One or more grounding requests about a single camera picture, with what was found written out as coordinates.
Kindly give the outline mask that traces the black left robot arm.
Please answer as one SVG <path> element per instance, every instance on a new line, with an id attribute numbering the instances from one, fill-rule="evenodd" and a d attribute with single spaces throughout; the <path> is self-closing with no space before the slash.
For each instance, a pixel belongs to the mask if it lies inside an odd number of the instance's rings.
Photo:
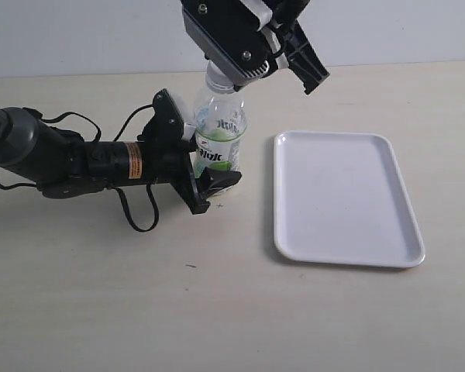
<path id="1" fill-rule="evenodd" d="M 61 115 L 45 119 L 32 108 L 0 108 L 0 168 L 32 181 L 44 197 L 74 198 L 104 190 L 170 184 L 190 208 L 202 214 L 208 198 L 239 182 L 235 170 L 193 171 L 195 127 L 170 92 L 156 93 L 154 111 L 134 142 L 91 141 L 55 127 Z"/>

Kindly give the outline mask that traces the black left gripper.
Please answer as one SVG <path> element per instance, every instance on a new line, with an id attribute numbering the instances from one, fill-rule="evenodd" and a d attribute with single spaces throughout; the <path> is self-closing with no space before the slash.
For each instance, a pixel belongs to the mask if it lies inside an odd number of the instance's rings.
<path id="1" fill-rule="evenodd" d="M 210 203 L 203 196 L 213 196 L 239 183 L 242 173 L 206 167 L 198 182 L 191 164 L 195 140 L 178 139 L 171 129 L 147 123 L 137 139 L 143 144 L 146 175 L 151 184 L 170 184 L 193 215 L 203 214 Z"/>

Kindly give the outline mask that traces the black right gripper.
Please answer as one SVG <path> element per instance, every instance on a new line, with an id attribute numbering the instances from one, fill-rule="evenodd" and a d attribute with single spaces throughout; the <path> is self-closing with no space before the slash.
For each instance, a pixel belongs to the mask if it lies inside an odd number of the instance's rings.
<path id="1" fill-rule="evenodd" d="M 302 82 L 306 95 L 329 77 L 298 21 L 308 4 L 291 0 L 255 2 L 255 16 L 259 20 L 256 29 L 267 52 L 260 78 L 288 69 Z"/>

